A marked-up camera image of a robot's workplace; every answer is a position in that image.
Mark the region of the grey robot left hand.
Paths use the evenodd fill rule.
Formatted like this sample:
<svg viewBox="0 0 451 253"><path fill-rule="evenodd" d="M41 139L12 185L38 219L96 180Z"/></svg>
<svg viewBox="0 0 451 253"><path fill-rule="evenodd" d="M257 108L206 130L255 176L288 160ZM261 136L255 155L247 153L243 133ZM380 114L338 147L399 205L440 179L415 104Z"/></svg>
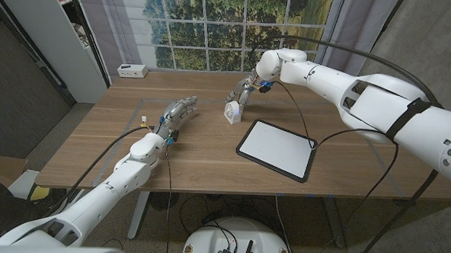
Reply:
<svg viewBox="0 0 451 253"><path fill-rule="evenodd" d="M182 98L169 104L160 116L158 125L153 133L159 135L168 145L171 145L178 137L178 123L197 108L197 97Z"/></svg>

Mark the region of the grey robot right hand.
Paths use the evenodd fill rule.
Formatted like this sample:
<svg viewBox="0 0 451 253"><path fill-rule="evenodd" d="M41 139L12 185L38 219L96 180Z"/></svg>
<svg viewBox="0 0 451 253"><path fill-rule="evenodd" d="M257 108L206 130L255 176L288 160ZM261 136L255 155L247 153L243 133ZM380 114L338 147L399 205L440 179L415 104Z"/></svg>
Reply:
<svg viewBox="0 0 451 253"><path fill-rule="evenodd" d="M245 78L235 85L225 102L236 101L240 114L242 114L252 92L256 90L260 93L268 92L271 90L272 85L273 81L261 78L256 72L256 69L252 69Z"/></svg>

